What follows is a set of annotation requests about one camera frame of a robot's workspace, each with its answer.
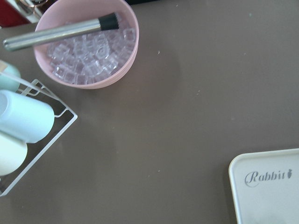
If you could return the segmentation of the pink bowl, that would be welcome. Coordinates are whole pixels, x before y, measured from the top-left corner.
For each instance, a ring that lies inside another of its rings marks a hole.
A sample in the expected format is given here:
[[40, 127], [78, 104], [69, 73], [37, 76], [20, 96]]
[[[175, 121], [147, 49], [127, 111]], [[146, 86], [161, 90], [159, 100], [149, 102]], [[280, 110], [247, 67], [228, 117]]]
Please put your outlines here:
[[48, 45], [44, 44], [34, 47], [36, 61], [41, 70], [54, 81], [79, 89], [99, 89], [114, 84], [120, 80], [132, 67], [139, 47], [139, 25], [136, 14], [132, 7], [124, 0], [58, 0], [52, 4], [39, 20], [36, 29], [38, 31], [60, 27], [66, 24], [72, 24], [90, 19], [96, 19], [101, 16], [116, 13], [118, 23], [127, 21], [130, 26], [136, 29], [136, 42], [131, 56], [123, 67], [121, 67], [111, 77], [96, 82], [94, 84], [68, 84], [58, 79], [52, 74], [50, 58], [47, 56]]

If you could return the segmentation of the clear ice cubes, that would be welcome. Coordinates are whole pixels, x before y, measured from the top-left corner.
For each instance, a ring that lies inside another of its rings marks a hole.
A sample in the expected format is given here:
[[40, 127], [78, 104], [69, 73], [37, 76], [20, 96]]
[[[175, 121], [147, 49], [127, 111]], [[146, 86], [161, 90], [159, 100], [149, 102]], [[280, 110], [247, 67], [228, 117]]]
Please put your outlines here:
[[94, 84], [114, 75], [131, 56], [136, 29], [127, 21], [119, 29], [100, 31], [51, 43], [52, 74], [68, 84]]

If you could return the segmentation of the steel muddler black tip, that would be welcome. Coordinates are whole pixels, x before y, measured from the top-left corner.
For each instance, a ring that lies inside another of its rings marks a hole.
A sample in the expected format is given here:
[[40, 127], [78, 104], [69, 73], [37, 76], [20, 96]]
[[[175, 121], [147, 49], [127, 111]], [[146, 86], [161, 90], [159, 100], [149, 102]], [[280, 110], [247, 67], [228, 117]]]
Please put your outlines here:
[[114, 29], [119, 29], [119, 23], [116, 13], [111, 13], [96, 19], [10, 37], [3, 41], [3, 46], [8, 51], [16, 51], [79, 35]]

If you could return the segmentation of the light blue cup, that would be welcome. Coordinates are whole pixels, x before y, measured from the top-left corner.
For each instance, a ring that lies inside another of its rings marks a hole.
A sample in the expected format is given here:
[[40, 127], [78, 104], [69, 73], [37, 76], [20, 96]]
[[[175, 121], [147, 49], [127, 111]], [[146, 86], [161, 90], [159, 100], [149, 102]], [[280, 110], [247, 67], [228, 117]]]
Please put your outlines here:
[[0, 130], [26, 143], [37, 143], [52, 129], [55, 114], [40, 100], [0, 91]]

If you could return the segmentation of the cream rabbit serving tray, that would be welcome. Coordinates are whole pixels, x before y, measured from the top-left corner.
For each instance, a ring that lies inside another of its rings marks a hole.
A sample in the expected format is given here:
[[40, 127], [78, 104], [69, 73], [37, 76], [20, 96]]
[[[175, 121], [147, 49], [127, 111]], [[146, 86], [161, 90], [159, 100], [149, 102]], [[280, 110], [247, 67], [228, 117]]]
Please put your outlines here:
[[246, 153], [228, 168], [239, 224], [299, 222], [299, 150]]

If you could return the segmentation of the cream white cup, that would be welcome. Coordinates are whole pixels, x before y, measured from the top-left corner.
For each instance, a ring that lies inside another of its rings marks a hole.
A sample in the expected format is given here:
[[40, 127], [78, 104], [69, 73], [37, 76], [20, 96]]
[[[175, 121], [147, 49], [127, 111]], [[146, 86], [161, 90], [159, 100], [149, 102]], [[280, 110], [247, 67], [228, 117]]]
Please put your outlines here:
[[24, 162], [28, 152], [27, 143], [0, 132], [0, 175], [8, 175]]

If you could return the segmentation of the mint green cup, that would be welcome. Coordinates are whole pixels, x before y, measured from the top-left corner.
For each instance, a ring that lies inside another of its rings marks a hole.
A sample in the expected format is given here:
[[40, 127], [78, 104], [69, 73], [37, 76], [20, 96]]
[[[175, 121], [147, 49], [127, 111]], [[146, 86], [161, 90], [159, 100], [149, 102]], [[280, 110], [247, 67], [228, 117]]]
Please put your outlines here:
[[[3, 60], [0, 61], [0, 72], [5, 73], [7, 75], [14, 76], [14, 77], [18, 77], [18, 78], [21, 77], [19, 70], [15, 66], [13, 66]], [[0, 75], [0, 89], [1, 90], [9, 90], [9, 91], [16, 92], [19, 89], [19, 86], [20, 86], [19, 82], [13, 80], [10, 77], [4, 76], [3, 74]]]

